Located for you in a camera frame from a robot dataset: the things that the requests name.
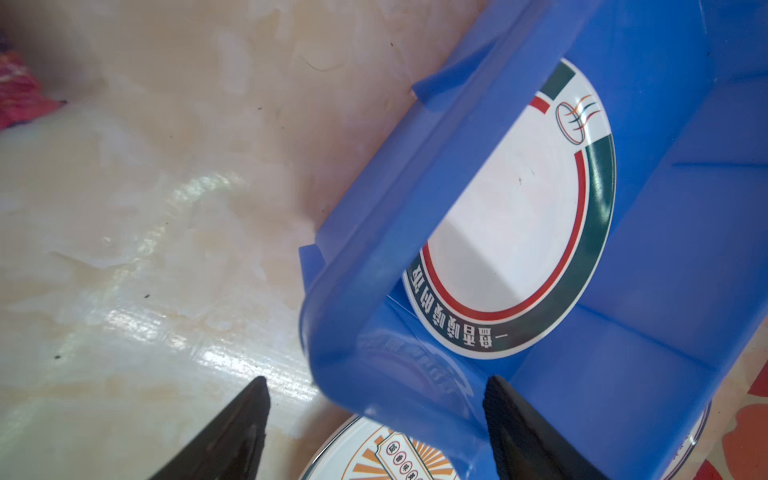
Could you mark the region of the blue plastic bin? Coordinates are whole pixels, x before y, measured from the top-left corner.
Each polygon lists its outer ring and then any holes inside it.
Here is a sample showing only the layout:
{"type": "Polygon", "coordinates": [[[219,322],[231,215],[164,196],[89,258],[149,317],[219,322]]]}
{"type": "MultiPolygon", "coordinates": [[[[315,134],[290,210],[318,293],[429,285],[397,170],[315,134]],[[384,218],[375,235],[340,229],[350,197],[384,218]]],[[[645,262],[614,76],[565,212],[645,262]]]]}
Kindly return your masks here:
{"type": "Polygon", "coordinates": [[[341,407],[496,472],[503,378],[659,479],[767,314],[767,5],[492,1],[300,251],[341,407]]]}

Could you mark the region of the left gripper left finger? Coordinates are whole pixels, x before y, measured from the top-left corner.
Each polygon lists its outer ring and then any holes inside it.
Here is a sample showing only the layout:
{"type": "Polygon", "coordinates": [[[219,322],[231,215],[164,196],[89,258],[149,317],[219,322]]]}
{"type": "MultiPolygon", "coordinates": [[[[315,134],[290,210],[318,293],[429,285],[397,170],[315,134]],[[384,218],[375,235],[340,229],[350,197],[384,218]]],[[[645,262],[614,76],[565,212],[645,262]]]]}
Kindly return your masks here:
{"type": "Polygon", "coordinates": [[[267,380],[259,376],[152,479],[254,479],[270,407],[267,380]]]}

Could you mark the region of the green rimmed white plate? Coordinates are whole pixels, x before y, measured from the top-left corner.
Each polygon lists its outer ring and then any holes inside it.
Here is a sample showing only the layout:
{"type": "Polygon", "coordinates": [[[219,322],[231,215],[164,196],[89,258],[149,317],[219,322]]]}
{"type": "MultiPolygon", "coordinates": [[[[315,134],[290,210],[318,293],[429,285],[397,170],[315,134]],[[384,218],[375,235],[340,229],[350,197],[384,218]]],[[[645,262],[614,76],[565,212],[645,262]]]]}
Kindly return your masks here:
{"type": "Polygon", "coordinates": [[[561,60],[404,272],[426,330],[479,360],[551,333],[599,264],[616,181],[603,103],[561,60]]]}
{"type": "Polygon", "coordinates": [[[702,411],[698,417],[696,423],[687,435],[680,448],[678,449],[675,457],[666,468],[662,480],[671,480],[681,470],[682,466],[686,463],[696,445],[698,444],[708,421],[712,408],[712,401],[710,401],[706,408],[702,411]]]}

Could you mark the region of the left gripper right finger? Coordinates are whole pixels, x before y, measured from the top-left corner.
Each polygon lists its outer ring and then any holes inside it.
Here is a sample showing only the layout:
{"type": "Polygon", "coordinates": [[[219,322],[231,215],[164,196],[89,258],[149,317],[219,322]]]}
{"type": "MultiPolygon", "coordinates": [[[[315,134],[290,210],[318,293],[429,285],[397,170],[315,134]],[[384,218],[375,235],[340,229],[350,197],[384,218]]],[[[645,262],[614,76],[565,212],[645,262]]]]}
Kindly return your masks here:
{"type": "Polygon", "coordinates": [[[504,378],[488,379],[483,409],[501,479],[605,477],[504,378]]]}

